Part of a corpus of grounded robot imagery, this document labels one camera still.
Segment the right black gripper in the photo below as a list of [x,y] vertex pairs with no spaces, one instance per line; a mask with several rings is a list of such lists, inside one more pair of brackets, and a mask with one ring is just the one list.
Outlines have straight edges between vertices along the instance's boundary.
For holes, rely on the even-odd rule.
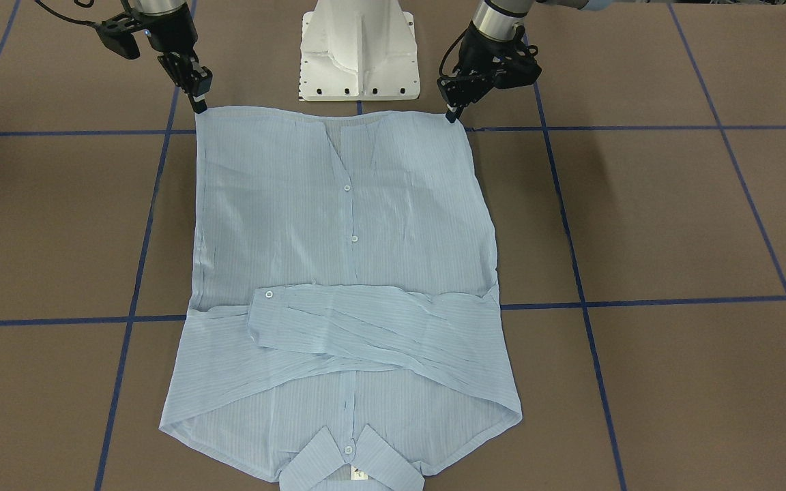
[[150,44],[160,55],[157,60],[171,78],[192,100],[194,114],[208,110],[205,96],[212,86],[213,74],[201,65],[194,45],[199,40],[190,12],[167,12],[151,15],[135,13],[141,28],[149,31]]

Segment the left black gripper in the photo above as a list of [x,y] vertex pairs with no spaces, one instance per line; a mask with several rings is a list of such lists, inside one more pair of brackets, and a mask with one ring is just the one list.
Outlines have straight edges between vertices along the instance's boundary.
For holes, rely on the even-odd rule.
[[462,112],[494,88],[526,87],[542,74],[537,46],[524,43],[526,28],[515,26],[511,40],[484,36],[474,24],[456,39],[439,64],[437,86],[447,109],[446,121],[454,123]]

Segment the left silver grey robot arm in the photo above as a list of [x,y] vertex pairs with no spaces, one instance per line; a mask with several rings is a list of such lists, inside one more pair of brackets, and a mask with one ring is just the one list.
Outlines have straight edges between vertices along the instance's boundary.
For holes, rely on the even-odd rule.
[[465,109],[492,90],[531,86],[542,74],[538,47],[526,41],[525,19],[534,1],[480,1],[467,28],[439,62],[437,87],[445,118],[461,120]]

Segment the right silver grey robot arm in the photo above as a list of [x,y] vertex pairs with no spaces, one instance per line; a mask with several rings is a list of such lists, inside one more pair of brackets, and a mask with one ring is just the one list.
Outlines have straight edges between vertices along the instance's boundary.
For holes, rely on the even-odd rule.
[[126,13],[138,31],[149,32],[149,44],[173,84],[186,94],[194,114],[208,109],[205,96],[213,74],[202,65],[194,46],[199,35],[187,1],[127,1]]

